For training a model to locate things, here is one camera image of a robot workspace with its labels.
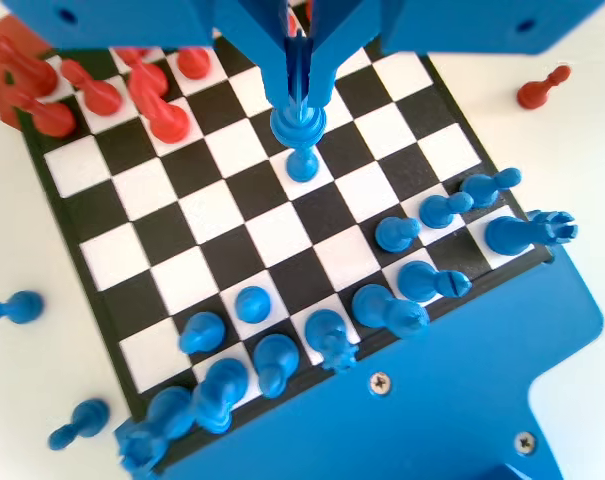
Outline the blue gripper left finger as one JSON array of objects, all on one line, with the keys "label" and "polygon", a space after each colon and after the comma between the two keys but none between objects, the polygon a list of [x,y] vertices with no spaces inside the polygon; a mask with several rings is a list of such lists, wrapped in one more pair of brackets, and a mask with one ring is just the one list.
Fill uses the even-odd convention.
[{"label": "blue gripper left finger", "polygon": [[285,1],[5,0],[3,5],[61,49],[210,46],[218,31],[260,67],[273,107],[288,105]]}]

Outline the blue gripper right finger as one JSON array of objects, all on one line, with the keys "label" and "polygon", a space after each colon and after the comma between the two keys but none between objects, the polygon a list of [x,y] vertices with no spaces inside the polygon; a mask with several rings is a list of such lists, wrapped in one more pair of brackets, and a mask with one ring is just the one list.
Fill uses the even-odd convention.
[{"label": "blue gripper right finger", "polygon": [[309,105],[328,104],[337,69],[374,38],[386,54],[537,55],[602,5],[599,0],[315,1]]}]

